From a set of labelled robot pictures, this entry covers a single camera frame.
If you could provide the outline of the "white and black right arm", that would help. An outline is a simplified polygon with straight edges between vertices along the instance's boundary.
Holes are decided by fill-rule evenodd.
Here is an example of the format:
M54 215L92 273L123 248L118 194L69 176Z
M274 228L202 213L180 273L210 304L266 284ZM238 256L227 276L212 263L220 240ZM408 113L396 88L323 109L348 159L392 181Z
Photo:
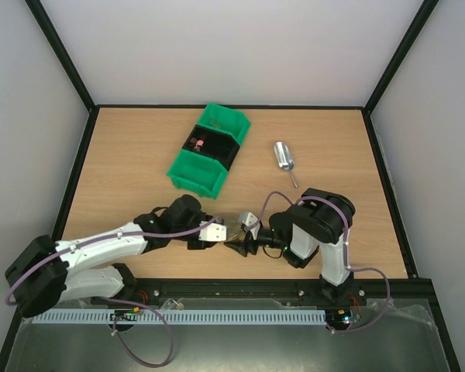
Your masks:
M350 293L348 237L356 208L346 197L309 188L283 212L269 217L264 226L250 212L239 215L244 239L226 243L243 257L257 253L260 247L281 251L293 267L304 268L316 254L322 255L321 278L324 298L340 303Z

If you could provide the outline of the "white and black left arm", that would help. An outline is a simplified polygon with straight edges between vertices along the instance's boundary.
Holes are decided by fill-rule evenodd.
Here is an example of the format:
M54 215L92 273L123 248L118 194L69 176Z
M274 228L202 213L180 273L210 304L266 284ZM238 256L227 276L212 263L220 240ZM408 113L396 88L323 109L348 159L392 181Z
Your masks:
M5 303L31 318L71 299L129 296L133 277L114 260L164 248L173 239L205 247L225 238L222 220L204 213L190 195L94 236L58 241L38 236L5 271L10 287Z

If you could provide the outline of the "white round jar lid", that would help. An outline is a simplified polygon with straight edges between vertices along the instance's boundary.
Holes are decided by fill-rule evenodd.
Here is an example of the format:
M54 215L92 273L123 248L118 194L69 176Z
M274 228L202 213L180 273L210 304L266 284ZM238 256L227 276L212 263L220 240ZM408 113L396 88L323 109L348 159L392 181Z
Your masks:
M235 240L242 232L239 215L233 212L226 212L219 215L222 224L226 227L226 241Z

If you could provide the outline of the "silver metal scoop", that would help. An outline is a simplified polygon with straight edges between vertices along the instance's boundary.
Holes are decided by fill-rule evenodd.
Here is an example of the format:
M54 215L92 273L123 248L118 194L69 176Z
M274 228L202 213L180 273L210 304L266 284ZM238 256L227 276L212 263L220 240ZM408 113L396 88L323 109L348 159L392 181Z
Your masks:
M288 146L283 142L276 142L274 144L274 155L279 168L289 174L294 187L298 188L298 182L293 174L295 163Z

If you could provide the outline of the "black bin with lollipops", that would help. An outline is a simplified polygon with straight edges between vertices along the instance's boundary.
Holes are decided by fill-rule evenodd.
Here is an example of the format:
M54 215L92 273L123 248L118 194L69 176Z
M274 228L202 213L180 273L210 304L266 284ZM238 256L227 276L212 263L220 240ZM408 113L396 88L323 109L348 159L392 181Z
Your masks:
M182 149L217 160L229 171L240 145L227 133L219 132L215 128L195 125Z

